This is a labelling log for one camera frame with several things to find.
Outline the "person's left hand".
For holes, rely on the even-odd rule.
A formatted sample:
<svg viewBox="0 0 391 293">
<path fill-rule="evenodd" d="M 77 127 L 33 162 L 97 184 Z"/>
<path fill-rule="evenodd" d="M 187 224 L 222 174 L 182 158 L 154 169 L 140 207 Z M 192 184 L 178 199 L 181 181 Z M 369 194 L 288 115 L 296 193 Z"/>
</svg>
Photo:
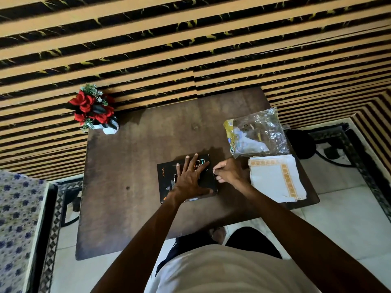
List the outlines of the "person's left hand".
<svg viewBox="0 0 391 293">
<path fill-rule="evenodd" d="M 166 202 L 172 202 L 176 205 L 180 205 L 186 200 L 193 199 L 195 197 L 199 197 L 199 188 L 203 188 L 199 186 L 198 180 L 201 176 L 201 173 L 208 167 L 209 162 L 205 162 L 204 164 L 198 166 L 198 173 L 190 172 L 190 158 L 189 155 L 185 157 L 184 164 L 181 166 L 182 175 L 177 178 L 177 182 L 173 189 L 169 192 L 166 198 Z"/>
</svg>

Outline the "person's right hand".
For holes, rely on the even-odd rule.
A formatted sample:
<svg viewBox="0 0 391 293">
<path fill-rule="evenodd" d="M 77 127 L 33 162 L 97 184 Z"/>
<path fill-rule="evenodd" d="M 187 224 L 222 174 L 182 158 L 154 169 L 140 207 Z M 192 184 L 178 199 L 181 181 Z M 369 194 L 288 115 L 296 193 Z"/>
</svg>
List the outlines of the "person's right hand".
<svg viewBox="0 0 391 293">
<path fill-rule="evenodd" d="M 245 182 L 245 176 L 243 174 L 240 163 L 233 157 L 230 157 L 225 161 L 228 161 L 228 163 L 224 170 L 220 171 L 219 173 L 214 173 L 217 182 L 227 182 L 233 186 L 237 185 L 238 183 Z"/>
</svg>

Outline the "black printed box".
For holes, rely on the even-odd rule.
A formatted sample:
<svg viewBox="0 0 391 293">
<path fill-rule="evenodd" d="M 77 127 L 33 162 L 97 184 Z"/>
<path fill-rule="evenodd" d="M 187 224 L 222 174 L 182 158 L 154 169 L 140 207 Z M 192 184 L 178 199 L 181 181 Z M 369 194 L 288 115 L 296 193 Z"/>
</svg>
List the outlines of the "black printed box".
<svg viewBox="0 0 391 293">
<path fill-rule="evenodd" d="M 184 159 L 178 159 L 157 165 L 160 203 L 163 203 L 166 200 L 167 195 L 177 183 L 178 175 L 176 171 L 176 165 L 179 164 L 182 170 L 184 162 Z M 187 199 L 187 202 L 212 197 L 218 193 L 217 181 L 215 179 L 215 175 L 213 174 L 213 166 L 210 161 L 209 154 L 200 154 L 194 164 L 194 169 L 196 170 L 206 162 L 209 162 L 209 165 L 208 167 L 204 168 L 203 172 L 200 173 L 198 185 L 203 188 L 208 188 L 212 190 L 212 192 L 198 197 L 189 198 Z"/>
</svg>

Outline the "person's right forearm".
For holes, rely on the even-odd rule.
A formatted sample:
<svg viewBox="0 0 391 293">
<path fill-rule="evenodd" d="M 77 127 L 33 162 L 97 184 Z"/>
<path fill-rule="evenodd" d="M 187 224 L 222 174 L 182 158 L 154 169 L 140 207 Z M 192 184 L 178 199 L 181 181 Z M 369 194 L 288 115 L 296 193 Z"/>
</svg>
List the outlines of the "person's right forearm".
<svg viewBox="0 0 391 293">
<path fill-rule="evenodd" d="M 232 185 L 255 207 L 271 232 L 322 293 L 391 293 L 369 270 L 322 232 L 256 190 Z"/>
</svg>

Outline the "person's left forearm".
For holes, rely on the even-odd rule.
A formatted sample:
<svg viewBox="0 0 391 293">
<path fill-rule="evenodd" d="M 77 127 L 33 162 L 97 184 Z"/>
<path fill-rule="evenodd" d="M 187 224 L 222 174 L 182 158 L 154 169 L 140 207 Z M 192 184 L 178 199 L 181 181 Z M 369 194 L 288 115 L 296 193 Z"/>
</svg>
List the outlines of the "person's left forearm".
<svg viewBox="0 0 391 293">
<path fill-rule="evenodd" d="M 90 293 L 144 293 L 163 243 L 189 191 L 173 190 Z"/>
</svg>

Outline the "yellow packet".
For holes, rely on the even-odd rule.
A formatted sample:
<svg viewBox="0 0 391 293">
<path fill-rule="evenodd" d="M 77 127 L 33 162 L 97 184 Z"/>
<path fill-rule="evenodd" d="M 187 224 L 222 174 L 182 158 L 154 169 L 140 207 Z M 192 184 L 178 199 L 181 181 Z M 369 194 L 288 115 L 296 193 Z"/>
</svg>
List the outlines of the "yellow packet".
<svg viewBox="0 0 391 293">
<path fill-rule="evenodd" d="M 227 140 L 230 145 L 230 152 L 236 158 L 237 154 L 236 154 L 236 144 L 235 144 L 235 134 L 234 134 L 233 121 L 234 121 L 233 118 L 226 120 L 223 123 L 223 126 L 226 130 Z"/>
</svg>

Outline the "clear plastic bag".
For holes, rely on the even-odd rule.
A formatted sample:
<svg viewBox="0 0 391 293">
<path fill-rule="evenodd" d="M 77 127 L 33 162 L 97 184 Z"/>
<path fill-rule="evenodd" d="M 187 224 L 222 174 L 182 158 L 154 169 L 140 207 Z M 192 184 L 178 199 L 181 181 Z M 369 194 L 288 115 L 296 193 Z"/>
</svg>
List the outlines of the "clear plastic bag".
<svg viewBox="0 0 391 293">
<path fill-rule="evenodd" d="M 269 108 L 233 121 L 237 157 L 290 154 L 277 108 Z"/>
</svg>

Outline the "white cloth with orange border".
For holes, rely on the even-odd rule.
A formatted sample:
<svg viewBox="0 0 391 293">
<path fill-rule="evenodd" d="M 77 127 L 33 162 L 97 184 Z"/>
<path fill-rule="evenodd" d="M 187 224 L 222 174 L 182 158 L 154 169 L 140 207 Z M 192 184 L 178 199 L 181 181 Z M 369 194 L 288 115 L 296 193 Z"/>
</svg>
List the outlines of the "white cloth with orange border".
<svg viewBox="0 0 391 293">
<path fill-rule="evenodd" d="M 250 157 L 248 165 L 251 185 L 275 202 L 306 199 L 293 155 Z"/>
</svg>

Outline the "white vase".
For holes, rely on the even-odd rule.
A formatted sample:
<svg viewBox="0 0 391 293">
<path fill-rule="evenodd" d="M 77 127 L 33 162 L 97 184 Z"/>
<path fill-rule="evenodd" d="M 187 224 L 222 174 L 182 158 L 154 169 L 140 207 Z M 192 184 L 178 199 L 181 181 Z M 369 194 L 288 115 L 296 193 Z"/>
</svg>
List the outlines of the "white vase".
<svg viewBox="0 0 391 293">
<path fill-rule="evenodd" d="M 92 125 L 93 129 L 101 129 L 106 135 L 116 134 L 120 128 L 115 116 L 110 117 L 107 123 L 96 123 Z"/>
</svg>

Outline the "person's white shirt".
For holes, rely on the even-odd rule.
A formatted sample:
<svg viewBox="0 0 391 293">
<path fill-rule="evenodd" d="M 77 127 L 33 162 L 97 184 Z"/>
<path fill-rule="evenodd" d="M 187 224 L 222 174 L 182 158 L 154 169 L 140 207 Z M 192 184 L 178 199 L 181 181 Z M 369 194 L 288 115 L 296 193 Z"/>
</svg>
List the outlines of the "person's white shirt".
<svg viewBox="0 0 391 293">
<path fill-rule="evenodd" d="M 150 293 L 321 293 L 292 259 L 206 245 L 176 256 Z"/>
</svg>

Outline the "black round stool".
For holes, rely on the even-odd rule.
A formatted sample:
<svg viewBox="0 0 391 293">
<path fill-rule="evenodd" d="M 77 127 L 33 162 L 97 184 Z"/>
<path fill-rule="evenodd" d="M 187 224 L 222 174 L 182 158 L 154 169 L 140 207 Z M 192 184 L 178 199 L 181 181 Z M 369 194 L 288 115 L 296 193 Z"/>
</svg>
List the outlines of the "black round stool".
<svg viewBox="0 0 391 293">
<path fill-rule="evenodd" d="M 314 139 L 306 131 L 290 129 L 285 134 L 299 159 L 309 159 L 317 152 Z"/>
</svg>

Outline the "red artificial flower bouquet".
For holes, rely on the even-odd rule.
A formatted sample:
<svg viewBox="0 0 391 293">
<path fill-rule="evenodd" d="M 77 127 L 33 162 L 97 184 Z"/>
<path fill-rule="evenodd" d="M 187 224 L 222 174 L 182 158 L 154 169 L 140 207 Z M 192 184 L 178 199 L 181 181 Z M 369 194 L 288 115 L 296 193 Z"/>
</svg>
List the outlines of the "red artificial flower bouquet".
<svg viewBox="0 0 391 293">
<path fill-rule="evenodd" d="M 81 130 L 94 130 L 92 125 L 107 123 L 115 116 L 114 98 L 97 88 L 95 84 L 82 86 L 76 97 L 68 101 L 67 108 L 74 111 L 74 119 L 79 122 Z"/>
</svg>

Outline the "blue floral mattress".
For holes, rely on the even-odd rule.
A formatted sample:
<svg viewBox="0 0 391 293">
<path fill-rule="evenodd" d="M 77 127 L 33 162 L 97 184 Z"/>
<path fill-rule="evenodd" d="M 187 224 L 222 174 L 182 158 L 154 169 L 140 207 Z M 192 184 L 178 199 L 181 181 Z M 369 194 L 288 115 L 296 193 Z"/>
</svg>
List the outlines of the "blue floral mattress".
<svg viewBox="0 0 391 293">
<path fill-rule="evenodd" d="M 0 293 L 25 293 L 48 183 L 0 170 Z"/>
</svg>

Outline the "black chair frame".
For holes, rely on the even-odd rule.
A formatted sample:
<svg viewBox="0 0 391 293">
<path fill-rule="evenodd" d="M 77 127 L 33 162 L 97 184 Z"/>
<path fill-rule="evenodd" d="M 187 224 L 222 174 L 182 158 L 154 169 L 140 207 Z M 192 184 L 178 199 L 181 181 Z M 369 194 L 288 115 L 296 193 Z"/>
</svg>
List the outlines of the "black chair frame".
<svg viewBox="0 0 391 293">
<path fill-rule="evenodd" d="M 82 187 L 64 191 L 60 228 L 75 224 L 80 219 Z"/>
</svg>

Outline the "black bed frame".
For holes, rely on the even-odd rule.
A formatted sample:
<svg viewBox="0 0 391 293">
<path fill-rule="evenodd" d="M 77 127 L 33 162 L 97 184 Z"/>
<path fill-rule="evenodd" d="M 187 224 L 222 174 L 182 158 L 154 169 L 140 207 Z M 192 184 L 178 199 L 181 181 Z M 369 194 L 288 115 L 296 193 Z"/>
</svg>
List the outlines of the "black bed frame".
<svg viewBox="0 0 391 293">
<path fill-rule="evenodd" d="M 43 214 L 40 216 L 39 232 L 34 248 L 31 271 L 26 293 L 39 293 L 41 277 L 45 270 L 46 253 L 52 230 L 58 187 L 48 184 Z"/>
</svg>

